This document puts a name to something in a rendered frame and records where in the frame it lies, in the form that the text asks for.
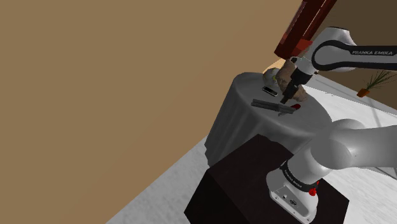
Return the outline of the brown rough vase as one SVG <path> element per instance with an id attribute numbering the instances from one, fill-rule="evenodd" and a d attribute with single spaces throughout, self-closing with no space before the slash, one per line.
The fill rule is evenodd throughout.
<path id="1" fill-rule="evenodd" d="M 292 63 L 290 60 L 286 60 L 284 65 L 278 70 L 275 78 L 277 80 L 277 84 L 283 93 L 288 86 L 288 83 L 291 81 L 291 75 L 293 74 L 293 71 L 296 69 L 296 66 L 294 63 Z M 297 92 L 294 94 L 293 99 L 296 100 L 297 102 L 303 102 L 308 99 L 308 94 L 305 91 L 305 89 L 299 85 Z"/>

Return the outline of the pale round object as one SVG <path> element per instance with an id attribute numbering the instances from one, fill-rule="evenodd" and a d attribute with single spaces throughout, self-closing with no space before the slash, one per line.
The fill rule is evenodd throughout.
<path id="1" fill-rule="evenodd" d="M 279 68 L 273 67 L 267 69 L 263 74 L 263 81 L 266 87 L 276 88 L 278 87 L 276 75 L 279 71 Z"/>

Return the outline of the dark red wooden door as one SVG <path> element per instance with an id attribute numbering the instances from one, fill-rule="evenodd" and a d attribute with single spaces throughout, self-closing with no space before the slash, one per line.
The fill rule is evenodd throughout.
<path id="1" fill-rule="evenodd" d="M 337 0 L 302 0 L 274 53 L 282 59 L 289 59 L 303 52 L 312 43 L 313 35 L 336 2 Z"/>

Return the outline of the round table with grey cloth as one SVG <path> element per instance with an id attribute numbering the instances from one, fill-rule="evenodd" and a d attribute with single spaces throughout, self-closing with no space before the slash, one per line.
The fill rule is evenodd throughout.
<path id="1" fill-rule="evenodd" d="M 316 133 L 332 123 L 322 105 L 311 95 L 300 103 L 292 115 L 251 105 L 254 99 L 278 103 L 282 94 L 273 97 L 264 92 L 261 73 L 237 75 L 228 90 L 205 142 L 208 165 L 212 166 L 257 134 L 280 143 L 296 153 Z"/>

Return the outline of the potted plant in orange pot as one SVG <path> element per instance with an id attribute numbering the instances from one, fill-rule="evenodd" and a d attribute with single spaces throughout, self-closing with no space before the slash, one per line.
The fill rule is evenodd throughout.
<path id="1" fill-rule="evenodd" d="M 364 97 L 370 93 L 373 88 L 382 88 L 383 84 L 390 83 L 397 80 L 397 72 L 381 70 L 371 76 L 370 81 L 366 83 L 366 87 L 362 88 L 356 95 Z"/>

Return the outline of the dark robot stand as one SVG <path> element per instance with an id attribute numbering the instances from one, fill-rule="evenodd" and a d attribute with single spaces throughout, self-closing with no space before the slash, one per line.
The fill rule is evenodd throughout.
<path id="1" fill-rule="evenodd" d="M 301 224 L 270 198 L 266 175 L 292 153 L 256 135 L 206 170 L 185 215 L 190 224 Z"/>

